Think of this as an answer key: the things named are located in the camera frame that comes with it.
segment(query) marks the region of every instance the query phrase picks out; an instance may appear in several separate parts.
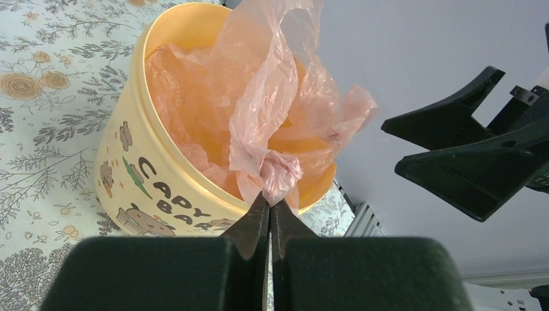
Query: tablecloth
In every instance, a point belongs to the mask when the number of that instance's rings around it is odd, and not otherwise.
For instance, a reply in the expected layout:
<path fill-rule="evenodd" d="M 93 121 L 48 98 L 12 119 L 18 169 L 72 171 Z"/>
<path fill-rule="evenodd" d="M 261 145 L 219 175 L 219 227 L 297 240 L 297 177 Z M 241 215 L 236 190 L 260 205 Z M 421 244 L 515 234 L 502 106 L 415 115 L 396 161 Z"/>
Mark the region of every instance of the tablecloth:
<path fill-rule="evenodd" d="M 95 196 L 96 148 L 133 44 L 176 4 L 0 0 L 0 310 L 37 309 L 75 243 L 122 234 Z M 301 219 L 341 236 L 353 214 L 332 187 Z"/>

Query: plastic bag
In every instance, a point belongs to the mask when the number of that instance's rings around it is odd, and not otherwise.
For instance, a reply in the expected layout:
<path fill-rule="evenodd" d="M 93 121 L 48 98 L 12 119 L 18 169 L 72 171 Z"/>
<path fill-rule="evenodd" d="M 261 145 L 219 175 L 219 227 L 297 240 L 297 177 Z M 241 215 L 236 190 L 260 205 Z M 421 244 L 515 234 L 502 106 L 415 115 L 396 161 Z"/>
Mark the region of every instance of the plastic bag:
<path fill-rule="evenodd" d="M 210 49 L 159 47 L 146 62 L 157 112 L 189 161 L 251 204 L 299 203 L 377 108 L 341 100 L 315 51 L 321 0 L 243 0 Z"/>

